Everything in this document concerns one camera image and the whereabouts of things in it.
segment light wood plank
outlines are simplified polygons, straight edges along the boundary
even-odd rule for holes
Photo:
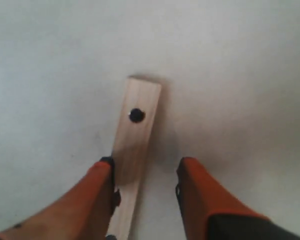
[[[122,200],[111,218],[108,233],[115,235],[118,240],[127,240],[129,237],[160,92],[161,85],[158,83],[135,78],[127,82],[112,152],[116,185]],[[145,112],[142,122],[130,121],[129,112],[134,108]]]

